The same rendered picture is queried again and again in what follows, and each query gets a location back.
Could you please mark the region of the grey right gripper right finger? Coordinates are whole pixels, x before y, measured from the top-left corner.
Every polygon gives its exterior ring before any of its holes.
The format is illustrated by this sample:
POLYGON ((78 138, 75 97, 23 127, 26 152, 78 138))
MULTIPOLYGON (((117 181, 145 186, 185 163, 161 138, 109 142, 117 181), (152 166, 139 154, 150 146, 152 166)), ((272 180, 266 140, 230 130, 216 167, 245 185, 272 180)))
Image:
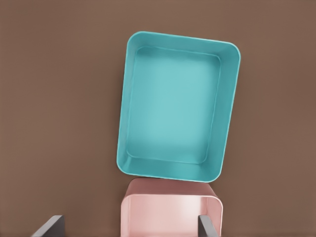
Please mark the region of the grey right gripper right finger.
POLYGON ((198 216, 198 237, 218 237, 218 233, 207 215, 198 216))

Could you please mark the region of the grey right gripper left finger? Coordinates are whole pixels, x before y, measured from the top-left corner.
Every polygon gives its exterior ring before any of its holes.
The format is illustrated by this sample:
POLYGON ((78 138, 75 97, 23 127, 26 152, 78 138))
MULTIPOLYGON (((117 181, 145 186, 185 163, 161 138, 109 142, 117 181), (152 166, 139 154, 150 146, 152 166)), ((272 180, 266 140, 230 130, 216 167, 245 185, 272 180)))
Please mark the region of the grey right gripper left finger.
POLYGON ((44 223, 31 237, 65 237, 65 218, 54 215, 44 223))

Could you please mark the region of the pink rectangular tray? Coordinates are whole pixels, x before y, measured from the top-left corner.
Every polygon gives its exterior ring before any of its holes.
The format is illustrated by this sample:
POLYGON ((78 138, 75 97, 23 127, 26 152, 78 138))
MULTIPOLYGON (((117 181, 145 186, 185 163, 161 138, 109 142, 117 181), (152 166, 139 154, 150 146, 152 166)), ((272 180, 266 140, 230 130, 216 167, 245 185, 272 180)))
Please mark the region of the pink rectangular tray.
POLYGON ((121 237, 198 237, 207 215, 221 234, 223 204, 208 183, 162 178, 130 181, 121 203, 121 237))

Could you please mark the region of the teal rectangular tray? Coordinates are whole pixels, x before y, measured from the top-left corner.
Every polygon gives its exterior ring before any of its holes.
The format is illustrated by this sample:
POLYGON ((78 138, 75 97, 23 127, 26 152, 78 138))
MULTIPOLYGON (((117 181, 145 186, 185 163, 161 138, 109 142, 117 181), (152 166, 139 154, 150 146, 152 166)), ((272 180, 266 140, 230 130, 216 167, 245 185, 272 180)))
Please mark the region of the teal rectangular tray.
POLYGON ((118 168, 143 177, 216 180, 240 61, 231 42, 134 33, 126 45, 118 168))

